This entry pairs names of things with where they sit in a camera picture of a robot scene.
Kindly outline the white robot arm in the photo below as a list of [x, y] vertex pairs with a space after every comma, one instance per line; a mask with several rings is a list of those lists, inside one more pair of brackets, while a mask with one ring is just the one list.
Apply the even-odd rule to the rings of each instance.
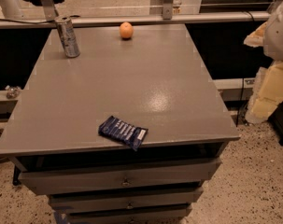
[[259, 69], [245, 115], [249, 123], [262, 123], [283, 102], [283, 1], [267, 22], [245, 38], [244, 44], [263, 47], [263, 53], [273, 60], [268, 68]]

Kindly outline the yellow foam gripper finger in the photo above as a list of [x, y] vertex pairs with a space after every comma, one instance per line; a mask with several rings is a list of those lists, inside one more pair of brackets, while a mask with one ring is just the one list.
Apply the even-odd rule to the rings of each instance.
[[256, 74], [245, 120], [253, 124], [262, 123], [282, 102], [283, 62], [274, 61], [269, 68], [261, 67]]
[[244, 44], [253, 48], [262, 47], [266, 25], [267, 22], [264, 22], [255, 31], [247, 35], [244, 40]]

